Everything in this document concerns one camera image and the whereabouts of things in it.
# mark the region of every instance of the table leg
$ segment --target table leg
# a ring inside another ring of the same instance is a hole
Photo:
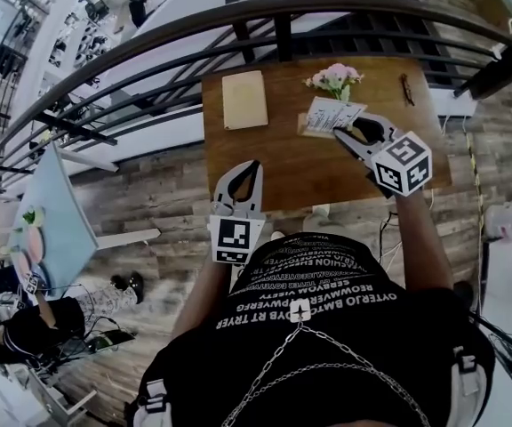
[[[100,236],[96,238],[98,249],[111,248],[112,246],[127,246],[135,242],[143,242],[159,236],[161,232],[158,229],[125,232],[124,234],[114,234],[113,236]]]
[[[6,201],[6,202],[21,202],[21,200],[16,196],[6,196],[6,195],[0,195],[0,201]]]
[[[78,421],[84,416],[88,410],[86,408],[81,409],[75,416],[73,416],[71,419],[68,419],[68,425],[76,425]]]
[[[114,163],[110,163],[109,161],[100,161],[96,158],[88,157],[78,152],[73,152],[72,150],[64,150],[57,148],[57,152],[62,157],[62,159],[73,161],[74,163],[80,163],[81,165],[97,167],[99,169],[103,169],[104,171],[110,171],[112,173],[115,173],[119,169],[119,167],[114,165]]]
[[[72,406],[68,409],[67,413],[68,415],[72,415],[75,413],[79,408],[82,408],[86,402],[88,402],[90,399],[92,399],[98,392],[96,390],[90,392],[86,397],[84,397],[82,400],[80,400],[76,405]]]

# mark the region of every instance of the black railing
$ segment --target black railing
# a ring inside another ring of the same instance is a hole
[[[0,134],[11,118],[12,100],[30,47],[54,0],[17,0],[17,12],[0,41]]]
[[[293,15],[292,20],[297,20],[300,16],[299,15]],[[250,27],[246,26],[245,21],[238,24],[236,27],[233,25],[232,28],[226,30],[224,33],[222,33],[220,36],[218,36],[214,41],[209,43],[204,49],[206,51],[210,51],[211,49],[214,49],[215,47],[222,45],[223,43],[233,43],[236,40],[242,41],[244,39],[248,39],[250,35],[253,36],[268,36],[271,33],[274,33],[275,26],[273,24],[273,19],[264,19],[259,20],[258,22],[255,22]],[[238,30],[241,29],[243,35],[245,36],[239,36]],[[237,52],[230,52],[226,55],[218,57],[209,57],[205,59],[202,62],[198,62],[198,64],[195,63],[189,63],[188,65],[181,68],[177,73],[169,80],[169,84],[172,84],[173,82],[177,81],[180,77],[188,73],[187,77],[196,76],[198,74],[207,74],[212,71],[215,71],[217,68],[222,66],[224,63],[232,60],[237,56]],[[175,90],[172,93],[167,93],[164,97],[159,97],[156,101],[167,101],[172,96],[176,95],[177,97],[180,97],[184,93],[186,93],[188,90],[190,90],[191,85],[187,87],[183,87],[181,90]]]
[[[502,59],[499,61],[474,61],[467,59],[459,59],[449,56],[428,55],[423,51],[412,50],[409,52],[394,52],[392,55],[396,57],[414,58],[426,63],[443,63],[447,65],[458,65],[466,68],[473,68],[477,71],[474,75],[460,74],[456,70],[445,68],[441,72],[435,72],[438,76],[451,77],[456,80],[463,80],[457,87],[458,91],[469,89],[474,98],[480,99],[499,90],[507,81],[512,80],[512,36],[498,30],[493,26],[478,23],[462,16],[437,10],[430,4],[422,3],[418,0],[251,0],[238,2],[214,8],[205,12],[190,15],[188,17],[175,20],[162,27],[155,28],[140,36],[135,37],[127,43],[120,44],[118,47],[104,53],[96,60],[93,60],[80,68],[78,71],[61,81],[53,87],[46,95],[33,104],[23,115],[21,115],[8,130],[3,134],[0,140],[0,153],[4,151],[4,156],[0,159],[0,169],[21,169],[31,168],[38,161],[42,149],[49,141],[56,141],[64,136],[73,135],[69,141],[61,144],[66,148],[75,146],[74,151],[81,151],[90,148],[96,144],[108,143],[117,144],[116,138],[119,138],[130,132],[139,131],[140,129],[151,126],[160,125],[167,120],[184,117],[192,113],[201,112],[202,98],[200,93],[182,94],[181,96],[173,95],[171,98],[155,102],[152,98],[158,97],[164,93],[180,91],[191,85],[199,85],[202,74],[188,76],[181,80],[161,85],[154,90],[134,95],[124,101],[113,104],[102,111],[92,115],[91,117],[80,118],[80,110],[88,107],[99,98],[110,95],[111,93],[133,85],[148,77],[158,75],[159,73],[170,71],[174,68],[186,67],[195,62],[203,61],[210,58],[216,58],[223,54],[234,54],[242,57],[242,52],[255,47],[272,46],[276,49],[276,54],[272,59],[267,61],[286,61],[298,58],[298,54],[294,52],[294,42],[298,40],[310,41],[314,39],[343,39],[353,40],[365,37],[377,37],[392,40],[393,42],[431,42],[441,46],[451,46],[456,49],[471,52],[481,56],[484,60],[491,60],[491,54],[482,48],[476,47],[474,44],[462,43],[438,35],[421,36],[416,33],[404,33],[392,30],[369,30],[366,33],[363,30],[353,29],[337,29],[329,31],[311,31],[307,33],[292,33],[292,21],[294,16],[301,16],[310,13],[324,12],[344,12],[352,14],[382,14],[390,18],[417,18],[424,21],[439,22],[456,28],[467,30],[475,35],[483,36],[497,43],[503,43],[508,48],[504,51]],[[68,93],[75,90],[79,85],[93,79],[97,75],[128,61],[138,55],[148,52],[160,46],[168,45],[172,42],[193,36],[198,33],[213,30],[215,28],[234,27],[241,23],[247,23],[253,20],[261,21],[270,19],[274,21],[275,34],[259,34],[256,37],[231,42],[229,44],[215,45],[210,49],[204,49],[182,57],[166,61],[159,65],[155,65],[140,73],[134,74],[126,79],[110,85],[103,90],[97,91],[93,96],[78,102],[75,105],[63,109],[56,116],[48,114],[47,109],[56,107],[56,103],[61,101]],[[386,52],[360,51],[352,52],[352,55],[385,55]],[[323,57],[323,53],[310,54],[308,56]],[[510,65],[511,69],[503,68],[503,65]],[[227,68],[233,71],[237,67]],[[494,80],[487,75],[490,69],[495,70]],[[124,116],[117,116],[116,112],[128,109],[130,106],[139,103],[140,110],[130,112]],[[167,111],[174,111],[171,115],[164,115]],[[112,119],[100,125],[97,129],[93,129],[90,124],[99,118],[111,116]],[[128,122],[134,121],[136,118],[152,116],[156,117],[147,122],[138,123],[132,127],[128,127]],[[9,142],[18,135],[18,133],[30,125],[33,121],[42,121],[44,124],[29,137],[19,142],[14,142],[12,147],[6,147]],[[55,134],[51,139],[41,141],[25,153],[25,148],[30,142],[36,141],[47,129],[52,128]],[[89,141],[85,145],[81,145],[81,141]],[[0,190],[4,190],[7,186],[17,181],[22,173],[1,173],[0,172]]]

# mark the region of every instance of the fiducial marker cube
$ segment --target fiducial marker cube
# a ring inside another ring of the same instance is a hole
[[[409,196],[432,178],[432,150],[414,132],[408,132],[372,156],[377,183]]]

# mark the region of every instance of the wooden table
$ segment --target wooden table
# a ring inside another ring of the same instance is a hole
[[[209,189],[230,168],[257,159],[264,168],[262,210],[291,210],[380,195],[364,177],[368,171],[336,140],[296,133],[298,114],[307,112],[314,96],[302,81],[333,63],[355,67],[363,82],[351,89],[351,100],[368,105],[367,112],[387,117],[403,130],[413,130],[432,148],[434,177],[429,187],[452,184],[436,112],[426,78],[416,60],[388,57],[335,57],[240,68],[264,76],[268,126],[228,131],[223,125],[223,74],[203,80],[204,138]],[[415,106],[407,105],[400,75],[408,76]]]

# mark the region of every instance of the paper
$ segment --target paper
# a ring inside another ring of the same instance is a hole
[[[308,111],[308,129],[313,132],[330,133],[333,128],[348,128],[365,109],[366,104],[316,96]]]
[[[268,124],[264,78],[261,71],[248,71],[222,78],[224,127],[238,130]]]

